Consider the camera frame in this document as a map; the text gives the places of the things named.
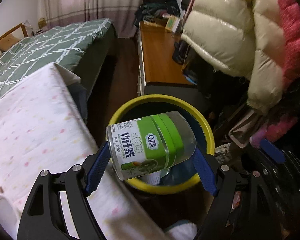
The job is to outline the white foam fruit net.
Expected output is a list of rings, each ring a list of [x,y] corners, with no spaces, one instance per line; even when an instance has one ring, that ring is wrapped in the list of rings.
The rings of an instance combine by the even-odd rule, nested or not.
[[[145,176],[141,176],[140,180],[149,185],[159,185],[161,178],[168,175],[169,172],[167,170],[162,170],[154,173],[147,174]]]

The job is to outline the green toothpick jar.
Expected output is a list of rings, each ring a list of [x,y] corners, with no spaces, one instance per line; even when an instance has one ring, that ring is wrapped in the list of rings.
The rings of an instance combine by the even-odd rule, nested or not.
[[[106,127],[114,170],[129,180],[166,170],[192,157],[196,137],[178,112],[166,112]]]

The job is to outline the white paper cup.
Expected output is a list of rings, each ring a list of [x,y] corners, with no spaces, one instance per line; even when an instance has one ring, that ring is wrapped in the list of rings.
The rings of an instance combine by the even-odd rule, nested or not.
[[[2,193],[0,193],[0,224],[12,239],[17,239],[19,215]]]

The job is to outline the yellow rimmed trash bin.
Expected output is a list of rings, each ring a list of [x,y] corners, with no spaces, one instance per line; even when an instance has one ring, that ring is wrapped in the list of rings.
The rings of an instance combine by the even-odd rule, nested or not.
[[[170,111],[179,111],[191,127],[194,128],[196,138],[199,140],[199,148],[207,154],[215,155],[215,140],[207,120],[202,113],[191,104],[173,96],[152,94],[129,100],[113,114],[108,124],[113,125],[126,120]],[[127,180],[126,183],[145,193],[165,195],[190,189],[200,183],[200,178],[199,175],[195,173],[183,183],[171,186],[152,186],[138,178]]]

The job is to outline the white dotted table cloth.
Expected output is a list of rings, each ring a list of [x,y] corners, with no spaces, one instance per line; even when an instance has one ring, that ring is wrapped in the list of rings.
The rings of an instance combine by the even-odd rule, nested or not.
[[[40,171],[65,172],[97,152],[67,86],[79,77],[49,63],[0,98],[0,188],[20,215]],[[108,166],[88,199],[107,239],[165,239]]]

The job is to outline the pink fleece garment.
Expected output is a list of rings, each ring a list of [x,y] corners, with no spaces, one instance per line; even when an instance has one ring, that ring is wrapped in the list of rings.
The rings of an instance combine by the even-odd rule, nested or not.
[[[267,114],[300,77],[300,5],[253,0],[256,51],[247,104]]]

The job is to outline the cream puffer jacket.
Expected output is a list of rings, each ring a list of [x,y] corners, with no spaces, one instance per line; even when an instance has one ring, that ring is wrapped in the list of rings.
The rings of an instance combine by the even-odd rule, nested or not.
[[[278,0],[194,0],[181,38],[215,70],[249,80],[247,103],[267,114],[283,93]]]

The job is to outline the wooden low cabinet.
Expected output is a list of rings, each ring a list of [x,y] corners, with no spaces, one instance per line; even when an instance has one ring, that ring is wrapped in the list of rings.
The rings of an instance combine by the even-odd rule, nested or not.
[[[139,76],[137,93],[149,94],[150,89],[195,88],[183,75],[181,65],[173,61],[174,43],[179,40],[164,27],[139,23],[138,56]]]

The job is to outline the small green box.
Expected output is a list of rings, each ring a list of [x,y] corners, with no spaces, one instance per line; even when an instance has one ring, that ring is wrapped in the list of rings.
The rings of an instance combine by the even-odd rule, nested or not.
[[[171,15],[168,18],[165,29],[169,32],[176,33],[176,31],[178,29],[178,26],[179,26],[179,23],[180,23],[180,18],[177,17],[177,16]]]

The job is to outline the green plaid bed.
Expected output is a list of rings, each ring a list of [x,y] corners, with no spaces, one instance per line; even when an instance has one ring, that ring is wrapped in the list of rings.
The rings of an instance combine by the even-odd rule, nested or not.
[[[108,18],[72,23],[25,37],[0,55],[0,97],[48,63],[56,63],[81,78],[91,93],[117,38]]]

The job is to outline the brown pillow right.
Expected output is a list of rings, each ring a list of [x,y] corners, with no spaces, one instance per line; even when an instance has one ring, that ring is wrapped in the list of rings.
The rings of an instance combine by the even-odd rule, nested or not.
[[[13,45],[17,44],[20,39],[16,38],[12,34],[9,34],[0,41],[0,50],[2,52],[8,51]]]

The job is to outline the pile of dark clothes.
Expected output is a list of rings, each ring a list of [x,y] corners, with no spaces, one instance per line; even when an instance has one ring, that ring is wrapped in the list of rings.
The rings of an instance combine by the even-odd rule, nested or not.
[[[142,0],[142,4],[135,12],[134,25],[138,26],[143,19],[160,17],[164,13],[179,17],[180,8],[177,0]]]

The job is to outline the wooden headboard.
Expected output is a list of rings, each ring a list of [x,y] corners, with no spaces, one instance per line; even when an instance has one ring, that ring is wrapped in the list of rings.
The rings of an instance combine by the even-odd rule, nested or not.
[[[23,36],[24,37],[28,37],[25,25],[23,23],[20,23],[18,25],[16,25],[15,27],[13,27],[12,29],[10,29],[9,31],[7,31],[6,33],[2,34],[0,36],[0,41],[5,38],[6,36],[8,36],[9,34],[12,34],[13,32],[15,32],[16,30],[21,29]]]

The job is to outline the pink striped curtain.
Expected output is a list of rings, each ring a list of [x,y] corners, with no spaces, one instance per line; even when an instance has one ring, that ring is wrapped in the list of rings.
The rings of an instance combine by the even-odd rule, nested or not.
[[[101,18],[112,20],[120,38],[135,35],[135,13],[143,0],[39,0],[38,17],[46,20],[47,27]]]

